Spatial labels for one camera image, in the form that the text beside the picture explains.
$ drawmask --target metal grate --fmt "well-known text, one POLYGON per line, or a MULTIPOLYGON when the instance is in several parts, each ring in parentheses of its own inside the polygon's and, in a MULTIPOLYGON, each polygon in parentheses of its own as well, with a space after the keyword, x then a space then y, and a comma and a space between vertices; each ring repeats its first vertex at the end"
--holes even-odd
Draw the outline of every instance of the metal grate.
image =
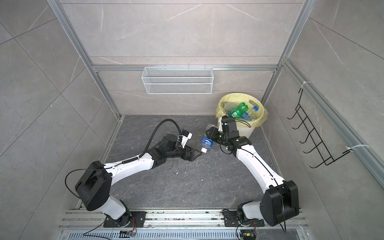
POLYGON ((147 67, 142 80, 148 94, 212 93, 214 80, 210 67, 147 67))
MULTIPOLYGON (((119 238, 120 230, 94 230, 92 235, 83 236, 86 230, 72 230, 67 240, 83 240, 83 239, 101 239, 97 236, 107 237, 110 239, 119 238)), ((223 230, 140 230, 134 237, 137 240, 157 240, 157 239, 237 239, 233 229, 223 230)))

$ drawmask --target black wire rack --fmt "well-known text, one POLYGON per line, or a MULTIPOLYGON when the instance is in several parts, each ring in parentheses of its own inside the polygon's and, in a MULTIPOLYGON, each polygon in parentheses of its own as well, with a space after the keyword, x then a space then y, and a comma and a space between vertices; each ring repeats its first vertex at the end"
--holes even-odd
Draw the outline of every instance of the black wire rack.
POLYGON ((288 118, 288 119, 291 120, 291 119, 293 119, 296 115, 298 115, 298 116, 300 117, 300 119, 301 119, 301 123, 300 123, 300 125, 299 125, 297 128, 294 128, 294 127, 293 127, 293 129, 296 130, 296 129, 298 129, 301 125, 304 125, 305 129, 306 129, 307 132, 308 132, 305 141, 304 141, 304 142, 301 142, 301 141, 300 141, 300 143, 302 143, 302 144, 306 143, 307 140, 308 140, 308 138, 310 137, 311 140, 312 140, 312 142, 313 142, 313 144, 314 144, 314 147, 313 147, 309 152, 304 152, 304 151, 303 151, 303 153, 310 153, 310 152, 312 152, 313 150, 316 149, 317 152, 320 154, 321 159, 323 160, 323 161, 322 161, 320 164, 318 164, 317 166, 315 166, 315 167, 310 166, 310 167, 311 167, 311 168, 317 168, 317 167, 319 167, 319 166, 322 165, 322 164, 329 165, 329 164, 335 162, 336 160, 338 160, 338 159, 344 157, 344 156, 347 155, 348 153, 350 153, 352 150, 351 150, 351 149, 348 149, 347 151, 342 152, 342 153, 341 153, 341 156, 338 157, 338 158, 336 158, 336 159, 331 155, 331 153, 329 152, 329 150, 328 150, 328 148, 327 148, 327 145, 324 143, 324 141, 323 141, 323 139, 321 138, 320 134, 317 132, 316 128, 315 128, 314 125, 312 124, 312 121, 310 120, 310 118, 308 117, 308 115, 306 114, 306 112, 304 111, 304 109, 303 109, 303 108, 301 107, 301 105, 300 105, 301 96, 303 95, 303 89, 300 88, 300 90, 299 90, 298 93, 300 94, 300 98, 299 98, 299 102, 297 103, 297 106, 296 106, 296 108, 295 108, 295 110, 296 110, 296 111, 295 111, 295 114, 294 114, 291 118, 288 118), (300 113, 298 112, 300 109, 303 111, 304 116, 301 116, 300 113), (305 124, 305 122, 304 122, 306 119, 308 119, 308 121, 309 121, 309 123, 310 123, 310 124, 308 124, 308 126, 307 126, 307 125, 305 124), (314 140, 314 137, 316 137, 316 135, 318 136, 318 139, 319 139, 319 142, 318 142, 318 143, 316 143, 315 140, 314 140), (327 151, 328 154, 329 154, 329 157, 326 158, 326 159, 324 158, 323 154, 322 154, 321 151, 319 150, 319 146, 321 146, 321 145, 323 145, 323 146, 325 147, 326 151, 327 151))

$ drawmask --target bottle label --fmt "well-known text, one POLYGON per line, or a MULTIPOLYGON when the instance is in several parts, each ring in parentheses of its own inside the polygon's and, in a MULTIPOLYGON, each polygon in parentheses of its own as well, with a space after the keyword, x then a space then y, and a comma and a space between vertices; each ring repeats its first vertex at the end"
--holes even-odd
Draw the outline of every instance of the bottle label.
POLYGON ((248 113, 243 113, 243 115, 241 115, 242 118, 246 118, 248 117, 248 113))
POLYGON ((208 139, 207 136, 203 137, 203 140, 201 141, 202 144, 205 144, 207 146, 212 147, 212 144, 214 143, 212 140, 208 139))

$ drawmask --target clear plastic bottle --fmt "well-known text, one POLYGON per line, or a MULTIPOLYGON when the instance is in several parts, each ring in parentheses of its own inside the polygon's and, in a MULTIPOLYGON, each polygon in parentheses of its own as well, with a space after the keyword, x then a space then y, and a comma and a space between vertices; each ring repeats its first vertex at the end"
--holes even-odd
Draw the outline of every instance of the clear plastic bottle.
POLYGON ((257 119, 257 116, 256 116, 257 110, 259 110, 259 108, 257 106, 254 106, 253 108, 251 108, 248 111, 246 111, 245 113, 243 113, 243 115, 241 115, 241 117, 247 121, 256 120, 257 119))
POLYGON ((222 107, 225 110, 227 116, 230 116, 231 112, 238 106, 238 103, 223 102, 222 107))
MULTIPOLYGON (((208 124, 206 130, 210 129, 211 127, 217 127, 217 126, 215 126, 213 124, 208 124)), ((207 136, 204 132, 204 137, 203 137, 203 140, 201 141, 201 146, 202 146, 201 151, 203 153, 206 153, 208 151, 208 149, 210 149, 212 147, 213 143, 214 142, 211 139, 207 138, 207 136)))

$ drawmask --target green plastic bottle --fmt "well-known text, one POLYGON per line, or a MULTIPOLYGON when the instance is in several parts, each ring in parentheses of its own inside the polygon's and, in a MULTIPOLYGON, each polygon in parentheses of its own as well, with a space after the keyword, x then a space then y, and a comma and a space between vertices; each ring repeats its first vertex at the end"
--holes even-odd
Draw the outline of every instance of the green plastic bottle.
POLYGON ((233 118, 241 118, 241 115, 243 115, 243 113, 245 113, 247 110, 248 106, 245 103, 240 103, 237 108, 231 112, 230 116, 233 118))

